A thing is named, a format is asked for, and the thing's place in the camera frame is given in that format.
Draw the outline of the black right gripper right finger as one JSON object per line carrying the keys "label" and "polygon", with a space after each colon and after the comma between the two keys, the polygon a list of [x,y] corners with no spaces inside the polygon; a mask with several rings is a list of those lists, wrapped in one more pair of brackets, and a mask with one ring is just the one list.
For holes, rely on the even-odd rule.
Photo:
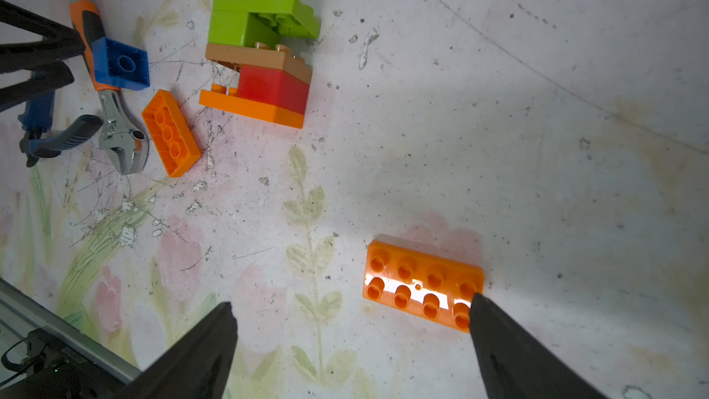
{"label": "black right gripper right finger", "polygon": [[469,330],[489,398],[604,396],[481,294],[471,302]]}

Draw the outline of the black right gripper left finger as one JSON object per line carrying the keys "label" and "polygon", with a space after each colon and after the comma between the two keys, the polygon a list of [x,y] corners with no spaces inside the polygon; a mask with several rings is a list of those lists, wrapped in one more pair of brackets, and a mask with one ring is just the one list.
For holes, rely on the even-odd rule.
{"label": "black right gripper left finger", "polygon": [[237,332],[232,305],[220,303],[116,397],[223,397]]}

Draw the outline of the small blue lego brick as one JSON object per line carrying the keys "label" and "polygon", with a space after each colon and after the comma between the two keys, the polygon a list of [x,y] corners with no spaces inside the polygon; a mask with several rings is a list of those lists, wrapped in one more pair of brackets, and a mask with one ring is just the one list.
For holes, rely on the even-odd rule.
{"label": "small blue lego brick", "polygon": [[151,86],[146,51],[103,37],[92,44],[92,53],[98,83],[133,91]]}

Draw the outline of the orange lego brick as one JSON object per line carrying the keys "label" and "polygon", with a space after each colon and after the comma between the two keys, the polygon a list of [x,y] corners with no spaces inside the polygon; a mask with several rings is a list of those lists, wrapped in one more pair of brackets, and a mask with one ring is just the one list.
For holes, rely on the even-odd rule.
{"label": "orange lego brick", "polygon": [[363,297],[467,333],[470,305],[484,289],[483,270],[373,241],[367,249]]}
{"label": "orange lego brick", "polygon": [[202,90],[199,103],[203,106],[270,122],[294,129],[302,129],[305,117],[270,103],[261,103],[236,95],[237,88],[226,88],[214,84],[210,90]]}
{"label": "orange lego brick", "polygon": [[182,177],[201,150],[171,92],[158,90],[141,113],[168,177]]}

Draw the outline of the green long lego brick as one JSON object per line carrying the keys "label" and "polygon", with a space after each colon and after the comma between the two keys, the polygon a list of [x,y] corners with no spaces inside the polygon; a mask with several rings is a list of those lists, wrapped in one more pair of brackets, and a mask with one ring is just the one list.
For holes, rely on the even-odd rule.
{"label": "green long lego brick", "polygon": [[321,22],[301,0],[213,0],[208,42],[253,48],[284,37],[317,40]]}

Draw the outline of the tan lego plate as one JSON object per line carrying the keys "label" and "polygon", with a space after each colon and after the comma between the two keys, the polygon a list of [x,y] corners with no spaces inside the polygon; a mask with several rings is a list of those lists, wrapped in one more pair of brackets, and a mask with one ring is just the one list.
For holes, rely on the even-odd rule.
{"label": "tan lego plate", "polygon": [[282,44],[277,44],[274,49],[260,42],[255,47],[207,44],[205,57],[236,71],[240,71],[242,66],[270,68],[282,70],[306,84],[312,81],[312,68],[302,57],[297,57],[289,47]]}

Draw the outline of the red lego brick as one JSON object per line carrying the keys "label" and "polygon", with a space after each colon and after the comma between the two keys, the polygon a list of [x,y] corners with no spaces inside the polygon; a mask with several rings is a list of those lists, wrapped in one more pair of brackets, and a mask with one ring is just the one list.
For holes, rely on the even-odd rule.
{"label": "red lego brick", "polygon": [[237,96],[281,107],[297,114],[306,113],[309,85],[285,71],[244,65],[240,70]]}

